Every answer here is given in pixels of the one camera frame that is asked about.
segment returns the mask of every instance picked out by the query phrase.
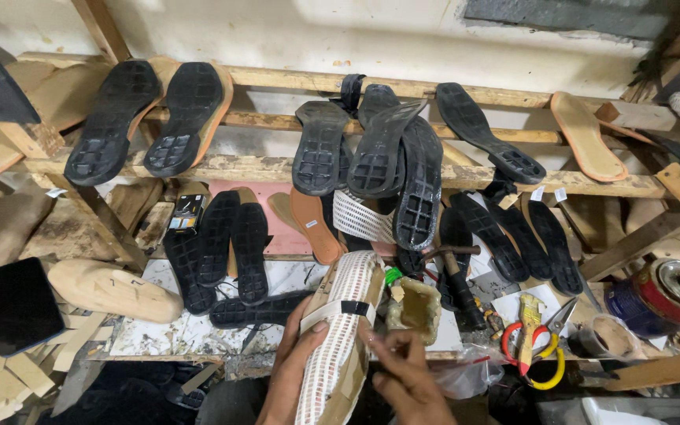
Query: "human hand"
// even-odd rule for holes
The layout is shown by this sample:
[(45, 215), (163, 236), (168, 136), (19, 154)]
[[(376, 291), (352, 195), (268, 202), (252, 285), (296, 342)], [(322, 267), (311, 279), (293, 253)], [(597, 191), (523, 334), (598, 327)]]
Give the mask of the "human hand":
[(372, 384), (393, 407), (400, 425), (456, 424), (429, 373), (419, 334), (411, 330), (392, 331), (382, 337), (364, 319), (359, 321), (359, 334), (389, 372), (374, 373)]
[(260, 424), (292, 424), (296, 421), (298, 398), (301, 396), (303, 371), (308, 356), (321, 345), (329, 332), (326, 321), (316, 323), (311, 329), (298, 335), (303, 312), (311, 300), (307, 296), (288, 316), (283, 339), (274, 356), (269, 391), (264, 406), (261, 408), (257, 425)]

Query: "brown leather insole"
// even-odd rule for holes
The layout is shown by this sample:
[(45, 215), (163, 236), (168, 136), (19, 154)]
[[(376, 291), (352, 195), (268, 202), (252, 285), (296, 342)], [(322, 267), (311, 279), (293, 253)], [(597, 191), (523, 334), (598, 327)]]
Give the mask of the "brown leather insole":
[(230, 103), (233, 101), (234, 88), (233, 79), (230, 76), (230, 73), (214, 61), (212, 61), (212, 66), (214, 67), (214, 70), (217, 71), (219, 81), (222, 83), (222, 92), (224, 97), (222, 98), (222, 102), (219, 104), (219, 106), (217, 106), (217, 109), (214, 110), (214, 114), (209, 118), (208, 121), (206, 121), (201, 131), (199, 131), (201, 145), (199, 146), (199, 151), (196, 155), (196, 159), (194, 159), (193, 165), (190, 166), (191, 168), (196, 166), (201, 162), (201, 159), (203, 159), (203, 156), (206, 154), (206, 150), (209, 149), (209, 145), (212, 143), (214, 132), (217, 131), (219, 123), (224, 118), (224, 114), (227, 113), (227, 110), (230, 108)]
[(274, 211), (274, 215), (282, 220), (283, 223), (296, 229), (298, 233), (303, 233), (301, 232), (301, 227), (298, 226), (296, 220), (292, 217), (292, 212), (290, 212), (290, 195), (285, 192), (277, 192), (267, 198), (267, 203), (269, 203), (269, 207)]
[(329, 231), (322, 214), (322, 200), (290, 189), (290, 212), (299, 231), (306, 236), (319, 264), (329, 265), (343, 254), (342, 246)]
[(578, 98), (555, 92), (550, 109), (584, 174), (597, 181), (618, 181), (628, 176), (626, 166), (602, 141), (599, 121)]

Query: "black tape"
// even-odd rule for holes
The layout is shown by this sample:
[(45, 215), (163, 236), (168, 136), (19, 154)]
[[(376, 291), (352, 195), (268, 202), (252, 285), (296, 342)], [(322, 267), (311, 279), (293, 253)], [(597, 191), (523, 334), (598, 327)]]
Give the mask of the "black tape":
[(342, 79), (340, 87), (340, 99), (329, 99), (343, 108), (345, 112), (358, 118), (358, 102), (361, 100), (361, 85), (364, 83), (364, 74), (347, 74)]
[(347, 314), (358, 314), (360, 316), (366, 316), (369, 311), (369, 304), (362, 303), (361, 301), (341, 301), (340, 311)]

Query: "scissors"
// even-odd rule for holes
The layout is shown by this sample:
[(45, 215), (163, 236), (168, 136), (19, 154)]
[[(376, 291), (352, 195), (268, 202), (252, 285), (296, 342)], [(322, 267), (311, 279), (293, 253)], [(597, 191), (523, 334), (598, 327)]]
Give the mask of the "scissors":
[[(547, 326), (545, 326), (544, 324), (540, 323), (542, 314), (539, 314), (539, 311), (536, 308), (539, 300), (533, 296), (529, 297), (534, 299), (534, 303), (532, 303), (530, 298), (524, 299), (524, 296), (521, 296), (521, 321), (512, 323), (505, 328), (500, 345), (508, 362), (518, 367), (519, 374), (525, 378), (533, 388), (537, 390), (549, 390), (558, 385), (558, 382), (561, 381), (563, 378), (563, 373), (565, 373), (566, 370), (563, 349), (558, 347), (558, 334), (561, 333), (563, 327), (566, 325), (566, 322), (568, 322), (568, 319), (571, 317), (573, 310), (576, 308), (579, 299), (578, 297), (573, 298), (571, 301), (566, 303), (563, 307), (561, 307), (560, 310), (558, 310), (557, 313), (555, 313), (554, 316), (552, 316), (553, 318), (551, 318), (550, 322), (548, 322)], [(534, 332), (532, 333), (531, 339), (528, 338), (528, 334), (524, 334), (524, 339), (521, 343), (521, 350), (519, 352), (519, 359), (516, 360), (508, 351), (508, 339), (510, 338), (510, 335), (513, 331), (523, 327), (529, 330), (534, 329)], [(536, 338), (544, 332), (550, 333), (550, 343), (545, 347), (545, 349), (542, 350), (542, 352), (532, 356), (531, 347), (534, 346)], [(550, 381), (536, 382), (526, 376), (527, 372), (529, 371), (529, 367), (534, 362), (547, 358), (547, 356), (552, 354), (553, 351), (555, 351), (556, 357), (558, 358), (558, 370), (555, 371), (555, 375), (550, 379)]]

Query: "concrete wall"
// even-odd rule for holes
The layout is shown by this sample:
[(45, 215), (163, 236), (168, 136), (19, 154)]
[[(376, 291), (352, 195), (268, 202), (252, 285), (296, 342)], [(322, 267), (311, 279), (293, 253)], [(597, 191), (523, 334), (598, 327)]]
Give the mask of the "concrete wall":
[[(550, 33), (461, 22), (458, 0), (106, 0), (135, 57), (167, 54), (179, 61), (457, 81), (537, 92), (563, 90), (617, 98), (647, 52), (596, 33)], [(0, 45), (25, 51), (95, 54), (67, 0), (0, 0)], [(233, 107), (292, 113), (315, 92), (241, 88)], [(549, 111), (486, 107), (490, 125), (552, 128)], [(440, 120), (436, 112), (430, 117)], [(221, 128), (222, 153), (291, 157), (299, 135)], [(487, 164), (486, 156), (458, 145)], [(531, 151), (557, 169), (568, 149)]]

